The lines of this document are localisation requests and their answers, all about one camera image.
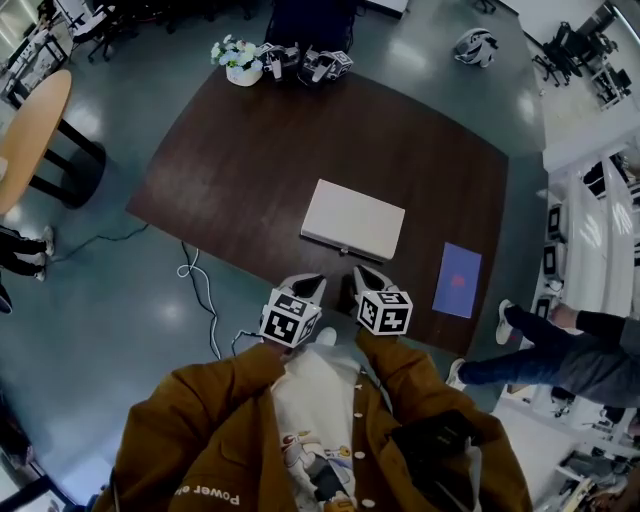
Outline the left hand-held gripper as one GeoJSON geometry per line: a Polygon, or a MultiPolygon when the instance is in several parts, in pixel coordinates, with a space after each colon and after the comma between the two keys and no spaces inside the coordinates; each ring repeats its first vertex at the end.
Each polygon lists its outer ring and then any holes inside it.
{"type": "Polygon", "coordinates": [[[327,279],[318,273],[286,277],[263,307],[259,335],[287,348],[305,342],[322,316],[326,286],[327,279]]]}

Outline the spare hand-held gripper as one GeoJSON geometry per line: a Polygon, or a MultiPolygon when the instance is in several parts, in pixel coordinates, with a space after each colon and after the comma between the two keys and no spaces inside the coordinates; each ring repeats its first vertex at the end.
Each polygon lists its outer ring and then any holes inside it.
{"type": "Polygon", "coordinates": [[[297,78],[307,87],[319,87],[349,72],[353,64],[353,60],[343,51],[319,52],[309,47],[302,59],[297,78]]]}
{"type": "Polygon", "coordinates": [[[297,43],[292,47],[284,47],[265,42],[257,47],[256,56],[265,72],[270,72],[275,81],[282,81],[287,73],[298,68],[300,49],[297,43]]]}

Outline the white printed shirt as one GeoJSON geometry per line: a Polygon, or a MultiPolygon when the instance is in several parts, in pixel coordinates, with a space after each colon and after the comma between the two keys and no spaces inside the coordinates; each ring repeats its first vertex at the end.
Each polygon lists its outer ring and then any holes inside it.
{"type": "Polygon", "coordinates": [[[355,499],[352,430],[360,364],[346,350],[311,344],[271,388],[279,444],[298,512],[355,499]]]}

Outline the black chest device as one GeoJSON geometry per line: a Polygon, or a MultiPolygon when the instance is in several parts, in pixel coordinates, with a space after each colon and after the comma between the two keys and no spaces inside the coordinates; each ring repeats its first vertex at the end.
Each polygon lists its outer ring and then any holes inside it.
{"type": "Polygon", "coordinates": [[[401,452],[416,460],[457,455],[479,436],[476,427],[457,410],[419,419],[391,432],[401,452]]]}

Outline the white flower pot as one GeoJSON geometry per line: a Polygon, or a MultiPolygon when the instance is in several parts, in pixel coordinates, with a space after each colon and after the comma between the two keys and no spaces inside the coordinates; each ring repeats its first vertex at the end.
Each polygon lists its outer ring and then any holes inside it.
{"type": "Polygon", "coordinates": [[[251,87],[263,75],[263,63],[258,55],[258,47],[232,34],[228,34],[221,42],[212,46],[210,59],[213,65],[225,70],[227,80],[234,85],[251,87]]]}

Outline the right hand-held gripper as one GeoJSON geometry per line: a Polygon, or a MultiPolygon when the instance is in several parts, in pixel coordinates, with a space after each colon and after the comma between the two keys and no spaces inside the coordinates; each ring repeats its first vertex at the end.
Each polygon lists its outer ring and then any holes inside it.
{"type": "Polygon", "coordinates": [[[365,265],[353,269],[357,321],[372,334],[406,334],[413,303],[390,278],[365,265]]]}

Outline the person's left forearm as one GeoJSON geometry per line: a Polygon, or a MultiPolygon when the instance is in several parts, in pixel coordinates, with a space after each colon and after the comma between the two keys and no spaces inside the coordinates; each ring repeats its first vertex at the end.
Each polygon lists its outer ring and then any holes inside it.
{"type": "Polygon", "coordinates": [[[130,409],[123,435],[158,444],[202,443],[239,405],[283,374],[282,356],[268,343],[223,361],[177,369],[130,409]]]}

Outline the black office chair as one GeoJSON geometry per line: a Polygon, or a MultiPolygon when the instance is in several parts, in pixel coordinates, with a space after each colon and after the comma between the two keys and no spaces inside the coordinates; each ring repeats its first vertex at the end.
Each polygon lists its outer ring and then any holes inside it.
{"type": "Polygon", "coordinates": [[[542,53],[536,54],[532,62],[545,72],[544,82],[553,80],[554,86],[568,86],[572,76],[581,78],[582,67],[605,55],[605,47],[597,37],[587,37],[574,31],[568,22],[560,26],[548,43],[541,47],[542,53]]]}

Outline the brown jacket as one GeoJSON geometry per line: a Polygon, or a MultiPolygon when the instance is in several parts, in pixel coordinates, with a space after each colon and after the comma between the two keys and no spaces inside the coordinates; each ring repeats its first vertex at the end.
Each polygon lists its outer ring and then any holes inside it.
{"type": "Polygon", "coordinates": [[[500,421],[430,356],[325,329],[173,371],[128,415],[93,512],[533,512],[500,421]]]}

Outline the purple booklet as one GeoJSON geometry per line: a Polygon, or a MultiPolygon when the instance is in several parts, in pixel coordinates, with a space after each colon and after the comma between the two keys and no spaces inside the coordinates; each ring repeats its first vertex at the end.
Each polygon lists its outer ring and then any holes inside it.
{"type": "Polygon", "coordinates": [[[472,316],[482,256],[446,242],[432,309],[452,316],[472,316]]]}

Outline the dark wooden table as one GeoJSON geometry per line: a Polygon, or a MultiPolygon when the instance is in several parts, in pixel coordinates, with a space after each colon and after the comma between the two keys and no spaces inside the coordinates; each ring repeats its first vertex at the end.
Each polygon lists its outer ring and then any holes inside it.
{"type": "Polygon", "coordinates": [[[408,291],[411,339],[464,354],[478,315],[433,309],[446,244],[481,257],[482,302],[499,238],[508,161],[430,107],[357,74],[320,89],[221,72],[173,124],[128,204],[131,214],[271,283],[317,272],[334,306],[351,256],[305,240],[319,180],[402,208],[394,257],[381,268],[408,291]]]}

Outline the round light wooden table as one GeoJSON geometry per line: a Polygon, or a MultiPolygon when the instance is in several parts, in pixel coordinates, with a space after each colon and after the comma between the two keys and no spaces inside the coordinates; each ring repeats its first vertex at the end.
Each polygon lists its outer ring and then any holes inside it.
{"type": "Polygon", "coordinates": [[[100,184],[106,164],[104,147],[89,140],[63,119],[69,102],[72,75],[60,70],[42,81],[16,111],[4,138],[0,140],[0,159],[6,171],[0,178],[0,214],[9,212],[32,187],[71,208],[83,206],[100,184]],[[90,176],[69,160],[49,149],[59,132],[91,156],[99,171],[90,176]],[[42,160],[62,169],[74,188],[57,186],[36,175],[42,160]]]}

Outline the white backpack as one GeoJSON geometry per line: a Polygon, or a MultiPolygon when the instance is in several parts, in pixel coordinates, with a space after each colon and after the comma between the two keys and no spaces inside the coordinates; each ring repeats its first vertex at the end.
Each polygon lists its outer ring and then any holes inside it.
{"type": "Polygon", "coordinates": [[[454,46],[454,59],[466,65],[487,68],[498,49],[497,39],[485,28],[465,32],[454,46]]]}

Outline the person's right forearm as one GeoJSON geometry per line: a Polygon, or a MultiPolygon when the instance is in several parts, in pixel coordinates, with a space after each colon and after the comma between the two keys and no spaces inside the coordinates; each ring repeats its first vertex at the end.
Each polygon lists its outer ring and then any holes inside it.
{"type": "Polygon", "coordinates": [[[505,437],[496,418],[478,410],[466,394],[445,384],[427,353],[410,348],[396,337],[375,336],[365,329],[358,332],[356,343],[387,391],[400,423],[457,410],[478,428],[484,441],[505,437]]]}

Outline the white shelving unit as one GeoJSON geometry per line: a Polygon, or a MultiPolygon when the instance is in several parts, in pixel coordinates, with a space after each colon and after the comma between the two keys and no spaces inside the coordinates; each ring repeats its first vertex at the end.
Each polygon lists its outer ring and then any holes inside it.
{"type": "Polygon", "coordinates": [[[632,313],[640,198],[609,156],[549,177],[542,267],[549,292],[574,309],[632,313]]]}

